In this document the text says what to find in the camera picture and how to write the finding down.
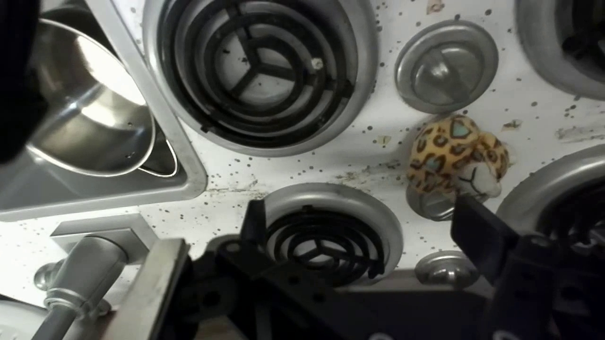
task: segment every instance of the leopard print fabric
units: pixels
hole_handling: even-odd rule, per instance
[[[427,123],[412,146],[408,184],[419,193],[453,195],[453,176],[469,163],[486,163],[497,180],[506,174],[508,151],[463,116]]]

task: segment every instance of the white stovetop surface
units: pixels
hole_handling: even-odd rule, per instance
[[[355,123],[331,144],[304,155],[257,159],[221,150],[185,127],[208,176],[208,191],[183,202],[134,206],[111,212],[60,216],[19,223],[0,223],[0,295],[41,304],[43,293],[32,286],[34,272],[64,257],[49,235],[58,221],[140,212],[160,238],[185,238],[196,257],[217,235],[238,233],[245,202],[278,187],[304,182],[331,182],[359,187],[385,202],[399,218],[404,235],[404,255],[399,267],[438,250],[452,250],[448,223],[416,216],[404,199],[402,138],[429,116],[402,104],[393,83],[393,65],[402,46],[421,29],[453,19],[484,27],[501,53],[491,87],[467,108],[486,131],[508,144],[514,167],[503,180],[503,195],[489,201],[495,210],[501,199],[531,172],[561,155],[601,144],[605,138],[603,102],[574,99],[544,83],[521,55],[514,31],[514,2],[444,0],[438,14],[427,14],[435,0],[370,0],[380,31],[380,72],[376,91]],[[119,0],[119,8],[140,40],[143,0]],[[518,121],[520,129],[503,129]],[[124,291],[134,270],[124,274],[117,291]]]

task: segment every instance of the stovetop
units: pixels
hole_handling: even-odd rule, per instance
[[[208,191],[194,201],[130,210],[141,212],[162,238],[185,236],[196,257],[213,236],[232,235],[240,229],[249,199],[262,199],[295,184],[327,182],[357,187],[393,210],[404,235],[400,269],[414,269],[427,253],[453,250],[450,223],[427,221],[406,204],[400,165],[404,138],[431,116],[408,108],[399,99],[393,82],[395,61],[402,46],[421,29],[446,19],[480,25],[499,49],[499,70],[493,83],[476,102],[461,110],[482,129],[499,136],[512,153],[514,165],[503,180],[501,197],[486,202],[489,210],[497,210],[501,201],[538,168],[563,155],[603,144],[603,102],[561,93],[535,74],[518,42],[514,2],[444,0],[444,6],[435,6],[440,8],[436,12],[429,8],[435,2],[438,0],[370,0],[380,38],[378,82],[363,112],[332,142],[295,157],[247,157],[206,140],[185,125],[187,136],[208,170]],[[143,0],[115,0],[115,4],[134,40],[141,44]],[[36,253],[30,259],[37,263],[22,265],[15,272],[15,280],[28,284],[30,274],[41,263],[60,257],[47,240],[47,233],[56,227],[56,221],[19,223],[20,229],[11,229],[15,235],[11,244],[0,244],[2,250],[13,253],[22,253],[19,248],[36,244],[32,246]],[[39,297],[36,289],[26,286],[2,286],[0,291],[22,297],[22,291],[34,291],[26,297]]]

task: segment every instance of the stainless steel bowl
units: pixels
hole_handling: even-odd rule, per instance
[[[47,119],[28,146],[34,155],[94,178],[124,176],[147,163],[158,129],[117,57],[85,32],[51,19],[39,21],[32,57],[49,102]]]

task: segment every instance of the metal bowl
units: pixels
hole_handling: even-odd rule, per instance
[[[41,19],[32,63],[49,114],[28,150],[75,174],[115,178],[138,170],[157,138],[138,87],[104,46]]]

